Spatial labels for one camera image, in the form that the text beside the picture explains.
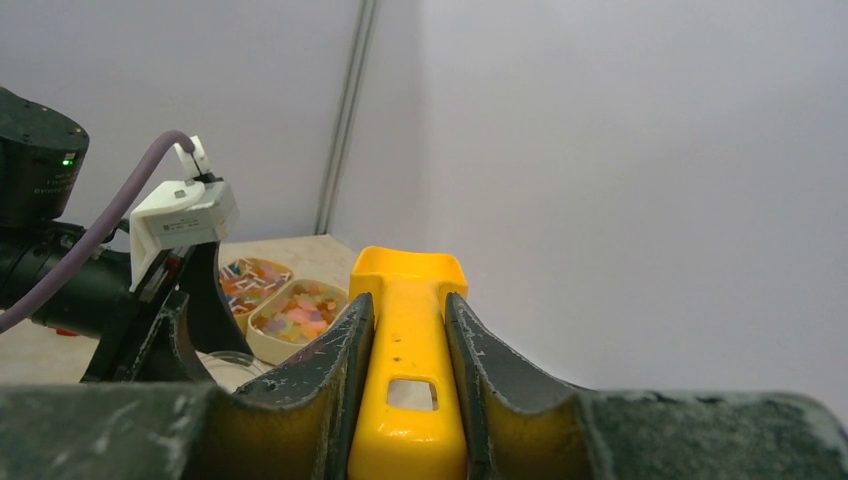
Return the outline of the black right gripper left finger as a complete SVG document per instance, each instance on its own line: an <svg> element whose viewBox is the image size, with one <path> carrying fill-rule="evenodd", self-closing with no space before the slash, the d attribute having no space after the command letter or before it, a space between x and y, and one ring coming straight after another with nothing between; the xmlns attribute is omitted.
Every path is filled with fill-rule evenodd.
<svg viewBox="0 0 848 480"><path fill-rule="evenodd" d="M342 479L373 341L362 294L228 393L212 382L5 386L5 479Z"/></svg>

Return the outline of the clear glass jar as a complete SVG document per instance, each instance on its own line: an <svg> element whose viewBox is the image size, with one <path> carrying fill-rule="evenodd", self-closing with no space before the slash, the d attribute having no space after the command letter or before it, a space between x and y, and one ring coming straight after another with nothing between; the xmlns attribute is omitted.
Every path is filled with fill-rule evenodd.
<svg viewBox="0 0 848 480"><path fill-rule="evenodd" d="M242 352L197 352L197 356L212 379L228 393L268 371L265 363Z"/></svg>

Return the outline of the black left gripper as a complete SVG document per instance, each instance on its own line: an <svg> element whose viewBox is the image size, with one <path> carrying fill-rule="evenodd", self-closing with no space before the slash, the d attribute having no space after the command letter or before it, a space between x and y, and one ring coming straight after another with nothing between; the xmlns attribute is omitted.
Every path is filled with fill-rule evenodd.
<svg viewBox="0 0 848 480"><path fill-rule="evenodd" d="M195 349L251 355L219 281L220 246L160 255L142 293L105 323L80 381L212 382Z"/></svg>

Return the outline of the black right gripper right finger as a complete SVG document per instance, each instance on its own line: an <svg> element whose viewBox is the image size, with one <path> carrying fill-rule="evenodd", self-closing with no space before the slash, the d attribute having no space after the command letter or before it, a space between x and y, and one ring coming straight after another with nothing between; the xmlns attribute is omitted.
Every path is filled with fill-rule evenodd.
<svg viewBox="0 0 848 480"><path fill-rule="evenodd" d="M555 378L451 293L445 330L473 479L843 479L847 433L781 392L591 390Z"/></svg>

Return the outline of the yellow plastic scoop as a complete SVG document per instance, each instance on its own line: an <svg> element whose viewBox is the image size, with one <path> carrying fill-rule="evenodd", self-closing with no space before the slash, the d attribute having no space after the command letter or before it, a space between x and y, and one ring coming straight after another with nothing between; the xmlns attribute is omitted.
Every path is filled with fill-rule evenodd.
<svg viewBox="0 0 848 480"><path fill-rule="evenodd" d="M445 331L450 293L466 296L446 253L364 248L349 293L369 293L375 327L350 450L350 479L464 479L468 447Z"/></svg>

